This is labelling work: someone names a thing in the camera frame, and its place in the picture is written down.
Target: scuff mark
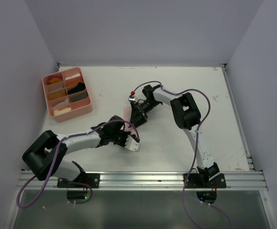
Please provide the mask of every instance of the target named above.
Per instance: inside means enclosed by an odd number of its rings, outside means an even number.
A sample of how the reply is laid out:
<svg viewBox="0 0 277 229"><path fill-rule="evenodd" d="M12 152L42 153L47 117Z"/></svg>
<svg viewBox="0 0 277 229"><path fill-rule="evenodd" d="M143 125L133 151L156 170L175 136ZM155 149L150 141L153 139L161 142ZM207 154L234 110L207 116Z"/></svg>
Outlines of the scuff mark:
<svg viewBox="0 0 277 229"><path fill-rule="evenodd" d="M214 99L216 102L218 102L218 101L217 101L217 98L218 98L218 97L219 97L218 95L213 96L213 99Z"/></svg>
<svg viewBox="0 0 277 229"><path fill-rule="evenodd" d="M43 206L42 207L45 211L49 211L50 210L50 208L47 208L46 206Z"/></svg>

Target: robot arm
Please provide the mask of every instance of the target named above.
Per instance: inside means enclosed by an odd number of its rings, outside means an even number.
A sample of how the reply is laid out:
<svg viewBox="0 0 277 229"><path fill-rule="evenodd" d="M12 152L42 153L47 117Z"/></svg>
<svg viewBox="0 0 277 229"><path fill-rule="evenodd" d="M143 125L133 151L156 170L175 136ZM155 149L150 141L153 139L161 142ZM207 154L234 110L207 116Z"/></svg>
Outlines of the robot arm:
<svg viewBox="0 0 277 229"><path fill-rule="evenodd" d="M131 132L122 129L124 120L113 116L104 126L99 124L84 133L73 135L55 135L48 130L26 150L22 159L39 180L45 180L49 168L53 162L58 143L65 139L57 154L52 176L78 183L86 180L85 171L76 163L63 160L69 153L86 149L97 148L113 143L131 151L139 151L140 143L138 137Z"/></svg>
<svg viewBox="0 0 277 229"><path fill-rule="evenodd" d="M154 87L147 85L142 92L146 96L146 100L141 103L138 102L134 94L129 97L132 108L130 122L135 127L140 126L147 122L147 112L158 104L167 104L172 109L177 126L184 131L193 150L195 150L196 131L200 123L201 114L192 95L185 93L175 96L165 92L160 85ZM201 128L199 129L196 161L201 182L208 183L220 174L218 165L206 146Z"/></svg>

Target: purple cable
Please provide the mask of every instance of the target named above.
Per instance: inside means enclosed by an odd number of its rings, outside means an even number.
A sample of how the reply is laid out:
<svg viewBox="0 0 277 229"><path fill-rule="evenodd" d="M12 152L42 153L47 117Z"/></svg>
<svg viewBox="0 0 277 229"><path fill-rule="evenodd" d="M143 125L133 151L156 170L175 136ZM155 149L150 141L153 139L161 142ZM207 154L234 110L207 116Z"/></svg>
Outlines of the purple cable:
<svg viewBox="0 0 277 229"><path fill-rule="evenodd" d="M105 126L105 125L107 125L107 124L109 124L109 123L115 123L115 122L123 122L123 123L127 123L127 124L129 124L130 126L132 126L133 129L135 130L136 134L137 134L138 139L139 139L139 133L138 133L138 130L136 129L136 127L135 127L132 123L130 123L130 122L128 122L128 121L125 121L125 120L121 120L121 119L120 119L120 120L112 120L112 121L109 121L109 122L107 122L107 123L103 123L103 124L99 125L99 126L96 127L94 130L92 130L92 131L90 131L90 132L88 132L88 133L80 133L80 134L69 135L68 138L79 137L79 136L84 136L84 135L89 135L89 134L91 134L91 133L93 133L93 132L99 130L101 127L103 127L103 126ZM53 167L54 167L54 165L55 165L55 163L56 163L56 160L57 160L57 157L58 157L58 152L59 152L61 143L62 143L64 140L66 140L66 137L62 138L62 139L58 142L57 148L56 148L55 153L54 153L54 156L53 156L52 164L51 164L51 166L50 166L50 168L49 168L49 170L48 170L48 174L47 174L47 176L46 176L46 178L45 178L45 180L44 180L44 183L43 183L43 185L42 185L42 187L41 187L39 193L33 198L33 200L32 200L30 203L25 204L25 205L24 205L24 204L21 204L21 203L20 203L20 198L21 198L22 192L24 191L24 189L26 188L26 186L27 186L33 179L35 179L36 176L33 176L32 178L30 178L30 179L23 185L23 187L20 189L20 191L19 191L19 193L18 193L18 195L17 195L17 197L16 197L16 204L17 204L17 206L18 206L19 208L28 208L28 207L30 207L32 204L34 204L34 203L39 199L40 195L43 193L43 191L44 191L44 189L45 189L45 187L46 187L46 185L47 185L47 183L48 183L48 180L49 180L49 178L50 178L51 175L52 175ZM77 183L77 184L82 185L82 186L85 186L85 187L88 187L89 189L91 189L91 187L90 187L89 185L81 184L81 183Z"/></svg>
<svg viewBox="0 0 277 229"><path fill-rule="evenodd" d="M168 91L168 90L165 90L165 89L163 88L163 85L162 85L162 83L161 83L160 81L149 81L149 82L142 83L142 84L140 84L139 86L137 86L137 87L134 89L134 92L135 92L139 87L141 87L141 86L143 86L143 85L145 85L145 84L148 84L148 83L159 83L161 89L162 89L164 92L166 92L166 93L168 93L168 94L171 94L171 95L174 95L174 96L180 95L180 94L183 94L183 93L189 92L189 91L198 92L198 93L200 93L201 95L203 95L203 96L205 97L206 101L207 101L207 104L208 104L208 111L207 111L206 115L204 116L204 118L201 120L201 122L198 124L198 127L197 127L197 131L196 131L196 144L195 144L195 151L194 151L194 159L193 159L193 161L192 161L191 168L190 168L190 170L189 170L189 172L187 173L187 176L186 176L186 178L185 178L184 185L183 185L183 189L182 189L182 195L181 195L181 196L182 196L183 208L184 208L184 211L185 211L187 217L188 217L188 218L193 222L193 224L195 224L198 228L203 229L203 227L202 227L201 225L199 225L199 224L191 217L191 215L189 214L189 212L188 212L188 210L187 210L187 208L186 208L186 206L185 206L184 197L185 197L186 182L187 182L187 180L188 180L188 178L189 178L189 176L190 176L190 173L192 172L192 169L193 169L193 167L194 167L194 164L195 164L195 161L196 161L196 157L197 157L197 149L198 149L198 143L199 143L199 140L198 140L198 139L199 139L199 128L201 127L202 123L205 121L205 119L209 116L209 114L210 114L210 112L211 112L211 102L210 102L210 99L206 96L205 93L203 93L202 91L200 91L200 90L198 90L198 89L187 89L187 90L184 90L184 91L182 91L182 92L180 92L180 93L172 93L172 92L170 92L170 91ZM219 208L219 207L217 207L217 206L211 205L211 207L214 208L214 209L219 210L220 212L222 212L222 213L227 217L227 219L229 220L229 229L232 228L231 219L230 219L230 217L228 216L228 214L227 214L224 210L222 210L221 208Z"/></svg>

